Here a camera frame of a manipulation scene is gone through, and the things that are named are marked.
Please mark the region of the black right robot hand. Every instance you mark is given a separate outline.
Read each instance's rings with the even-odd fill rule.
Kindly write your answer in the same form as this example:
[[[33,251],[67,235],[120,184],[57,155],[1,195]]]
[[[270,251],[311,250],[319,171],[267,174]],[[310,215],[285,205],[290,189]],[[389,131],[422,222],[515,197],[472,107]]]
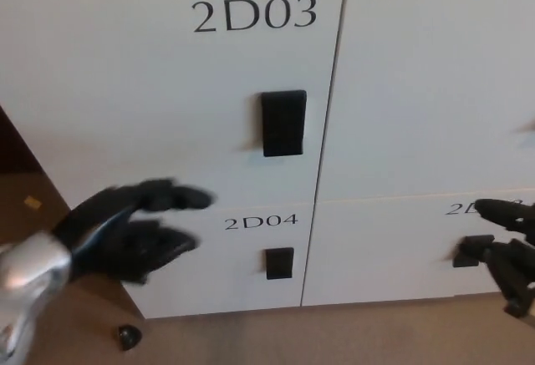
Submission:
[[[493,235],[465,236],[452,259],[455,268],[484,264],[506,301],[503,311],[529,325],[534,324],[534,206],[478,199],[480,217],[506,231],[524,235],[522,241],[498,242]]]

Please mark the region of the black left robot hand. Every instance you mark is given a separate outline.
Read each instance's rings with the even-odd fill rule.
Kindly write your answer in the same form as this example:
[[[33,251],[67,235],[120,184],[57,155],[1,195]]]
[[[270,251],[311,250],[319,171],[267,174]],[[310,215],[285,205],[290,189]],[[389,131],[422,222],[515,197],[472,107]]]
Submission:
[[[159,220],[131,216],[138,211],[205,210],[214,200],[212,193],[173,179],[108,187],[72,209],[51,234],[70,251],[71,281],[101,274],[144,285],[153,271],[195,250],[199,240]]]

